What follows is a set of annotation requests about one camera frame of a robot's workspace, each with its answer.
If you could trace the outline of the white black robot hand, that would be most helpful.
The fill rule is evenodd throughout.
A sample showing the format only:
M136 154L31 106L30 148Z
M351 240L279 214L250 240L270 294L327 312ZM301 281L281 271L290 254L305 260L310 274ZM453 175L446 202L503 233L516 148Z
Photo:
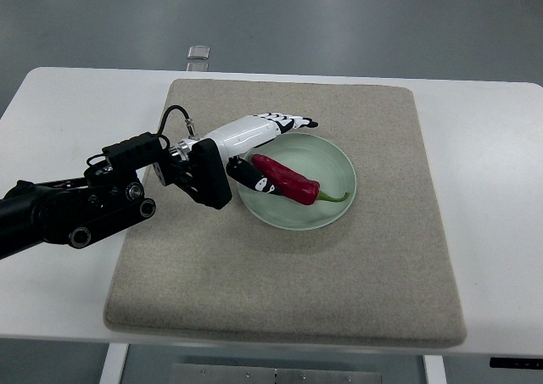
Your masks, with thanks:
M318 123L310 118L266 113L246 115L209 132L205 137L217 146L221 162L231 178L253 191L280 196L282 192L243 156L288 131L317 126Z

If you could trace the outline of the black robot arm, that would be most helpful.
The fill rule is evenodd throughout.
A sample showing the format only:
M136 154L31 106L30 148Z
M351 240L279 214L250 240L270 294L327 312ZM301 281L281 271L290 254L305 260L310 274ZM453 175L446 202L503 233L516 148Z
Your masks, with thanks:
M104 147L87 160L80 178L33 183L20 180L1 200L1 256L42 242L85 248L156 212L137 171L150 165L164 185L175 185L195 203L224 208L232 199L221 155L211 138L193 140L187 151L173 147L165 125L173 111L182 113L190 136L192 120L185 108L171 105L155 133L144 132Z

